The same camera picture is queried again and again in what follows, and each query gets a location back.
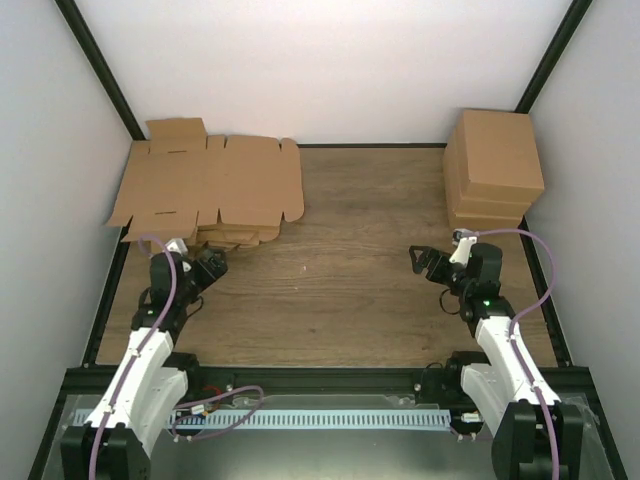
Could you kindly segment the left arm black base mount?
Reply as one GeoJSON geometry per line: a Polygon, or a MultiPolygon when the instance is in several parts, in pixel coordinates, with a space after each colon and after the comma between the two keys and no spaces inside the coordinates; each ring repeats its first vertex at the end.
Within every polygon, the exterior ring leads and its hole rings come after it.
{"type": "Polygon", "coordinates": [[[163,364],[164,367],[176,368],[187,375],[187,391],[182,401],[195,401],[209,398],[227,391],[227,387],[234,387],[234,375],[225,368],[202,366],[195,354],[170,354],[163,364]]]}

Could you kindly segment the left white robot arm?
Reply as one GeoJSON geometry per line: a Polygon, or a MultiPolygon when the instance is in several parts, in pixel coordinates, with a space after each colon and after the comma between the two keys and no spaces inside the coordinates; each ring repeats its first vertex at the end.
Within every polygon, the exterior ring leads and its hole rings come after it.
{"type": "Polygon", "coordinates": [[[223,250],[204,245],[194,258],[178,249],[151,257],[127,348],[98,405],[60,440],[66,479],[148,479],[151,456],[173,407],[204,392],[195,355],[174,350],[189,307],[226,274],[223,250]]]}

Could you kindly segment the brown cardboard box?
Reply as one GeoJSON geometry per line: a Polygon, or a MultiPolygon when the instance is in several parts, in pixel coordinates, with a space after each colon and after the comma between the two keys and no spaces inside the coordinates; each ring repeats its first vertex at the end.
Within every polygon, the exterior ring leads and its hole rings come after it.
{"type": "Polygon", "coordinates": [[[110,218],[127,240],[186,239],[219,223],[277,227],[304,214],[300,149],[290,138],[210,135],[200,118],[150,120],[132,143],[110,218]]]}

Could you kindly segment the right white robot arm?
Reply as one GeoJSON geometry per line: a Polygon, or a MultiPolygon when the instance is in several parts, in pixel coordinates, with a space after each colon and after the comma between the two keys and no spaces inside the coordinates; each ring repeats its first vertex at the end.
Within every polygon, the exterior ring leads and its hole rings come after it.
{"type": "Polygon", "coordinates": [[[524,344],[511,304],[500,293],[502,250],[474,237],[453,253],[412,246],[412,270],[445,286],[486,360],[444,378],[447,396],[472,400],[493,437],[491,461],[499,479],[576,479],[584,422],[546,382],[524,344]]]}

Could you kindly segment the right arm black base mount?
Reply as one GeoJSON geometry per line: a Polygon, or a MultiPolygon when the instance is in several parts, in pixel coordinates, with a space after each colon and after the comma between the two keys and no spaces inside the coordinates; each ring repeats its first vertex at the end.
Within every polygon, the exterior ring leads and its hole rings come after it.
{"type": "Polygon", "coordinates": [[[414,376],[414,394],[420,403],[447,407],[470,403],[461,386],[462,368],[484,355],[473,351],[454,351],[444,362],[432,362],[414,376]]]}

